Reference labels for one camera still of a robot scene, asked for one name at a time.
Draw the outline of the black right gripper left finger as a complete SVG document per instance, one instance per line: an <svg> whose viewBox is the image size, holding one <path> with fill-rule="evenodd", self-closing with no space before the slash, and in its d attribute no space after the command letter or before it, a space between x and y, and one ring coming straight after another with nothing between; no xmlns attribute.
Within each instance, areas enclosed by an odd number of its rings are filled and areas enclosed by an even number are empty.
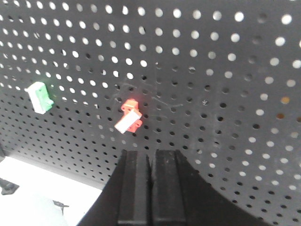
<svg viewBox="0 0 301 226"><path fill-rule="evenodd" d="M127 152L118 224L149 224L151 172L145 153Z"/></svg>

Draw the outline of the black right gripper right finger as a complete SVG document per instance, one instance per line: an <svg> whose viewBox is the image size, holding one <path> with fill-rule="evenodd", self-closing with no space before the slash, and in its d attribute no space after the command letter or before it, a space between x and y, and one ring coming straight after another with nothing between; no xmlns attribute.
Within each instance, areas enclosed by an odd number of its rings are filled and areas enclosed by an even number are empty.
<svg viewBox="0 0 301 226"><path fill-rule="evenodd" d="M186 216L174 151L158 150L152 166L152 222L185 224Z"/></svg>

